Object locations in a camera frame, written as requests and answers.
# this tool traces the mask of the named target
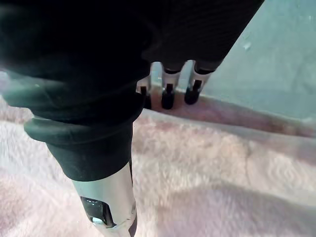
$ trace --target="black rubber cap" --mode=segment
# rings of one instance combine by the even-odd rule
[[[168,92],[164,92],[162,94],[162,98],[161,98],[161,106],[165,109],[165,110],[170,110],[173,107],[173,102],[174,102],[174,93],[168,93]]]
[[[173,107],[173,102],[174,102],[173,84],[167,84],[166,89],[162,92],[161,106],[165,110],[170,110]]]
[[[150,95],[147,95],[145,97],[145,105],[144,105],[145,109],[151,110],[152,109],[152,99],[150,97]]]
[[[187,88],[186,94],[184,96],[184,101],[188,105],[195,104],[198,101],[199,92],[196,90],[190,90]]]
[[[137,214],[136,214],[136,217],[135,217],[133,224],[130,226],[130,228],[128,230],[131,237],[135,236],[136,230],[137,230]]]
[[[145,104],[144,108],[151,110],[152,109],[152,99],[150,97],[150,94],[147,93],[147,87],[142,86],[140,87],[141,94],[145,97]]]

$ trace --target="black fabric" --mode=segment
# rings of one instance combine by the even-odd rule
[[[105,178],[130,160],[132,122],[150,63],[217,64],[262,0],[1,1],[0,68],[9,105],[36,115],[25,125],[65,174]]]

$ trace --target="fluffy carpet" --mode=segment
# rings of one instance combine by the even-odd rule
[[[0,237],[101,236],[46,145],[23,131],[30,117],[0,101]],[[315,153],[312,138],[144,111],[136,237],[316,236]]]

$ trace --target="rubber tip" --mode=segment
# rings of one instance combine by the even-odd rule
[[[186,94],[184,96],[184,101],[188,105],[193,105],[198,101],[199,92],[196,90],[190,90],[187,88]]]
[[[137,230],[137,214],[136,214],[136,217],[135,217],[133,224],[130,226],[130,228],[128,230],[131,237],[135,236],[136,230]]]
[[[145,97],[145,105],[144,105],[145,109],[151,110],[152,109],[152,99],[150,97],[150,95],[146,95]]]
[[[174,93],[172,92],[163,92],[162,93],[162,98],[161,98],[161,106],[165,110],[170,110],[173,107],[173,102],[174,102]]]

